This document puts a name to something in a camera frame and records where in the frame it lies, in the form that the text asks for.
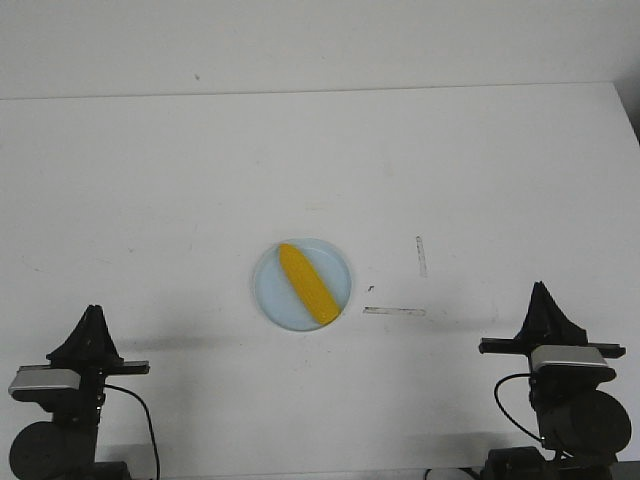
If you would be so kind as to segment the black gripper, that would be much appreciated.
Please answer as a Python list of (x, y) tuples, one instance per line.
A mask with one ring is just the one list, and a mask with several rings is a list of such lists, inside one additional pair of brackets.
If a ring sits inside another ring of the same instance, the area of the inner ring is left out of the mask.
[(89, 366), (82, 370), (80, 390), (92, 400), (105, 399), (106, 379), (110, 376), (146, 375), (150, 371), (148, 361), (124, 361), (110, 335), (103, 308), (89, 305), (68, 338), (46, 355), (50, 362), (89, 361), (96, 354), (97, 333), (101, 346), (99, 358), (107, 366)]
[(507, 354), (529, 356), (540, 344), (527, 343), (540, 340), (544, 325), (540, 320), (544, 306), (546, 333), (545, 340), (556, 345), (573, 345), (596, 348), (604, 358), (621, 358), (627, 352), (620, 344), (587, 343), (585, 329), (573, 323), (559, 308), (546, 286), (535, 282), (525, 319), (515, 339), (482, 338), (479, 344), (481, 354)]

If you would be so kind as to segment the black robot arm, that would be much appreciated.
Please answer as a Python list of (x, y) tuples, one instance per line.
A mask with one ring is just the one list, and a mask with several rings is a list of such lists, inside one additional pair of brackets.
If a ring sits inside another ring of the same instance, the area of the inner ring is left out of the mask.
[(538, 281), (519, 332), (511, 339), (484, 338), (479, 351), (526, 358), (521, 376), (538, 426), (529, 435), (535, 445), (489, 451), (479, 478), (612, 478), (618, 453), (630, 443), (632, 422), (599, 387), (615, 379), (608, 362), (624, 356), (625, 347), (590, 342)]
[(51, 415), (22, 429), (13, 440), (9, 464), (18, 479), (129, 479), (124, 461), (95, 459), (106, 392), (135, 398), (142, 406), (150, 434), (155, 477), (161, 463), (150, 410), (133, 391), (111, 385), (112, 376), (146, 375), (147, 361), (126, 361), (109, 333), (103, 308), (90, 305), (69, 337), (46, 355), (45, 365), (18, 368), (8, 393), (18, 402), (34, 403)]

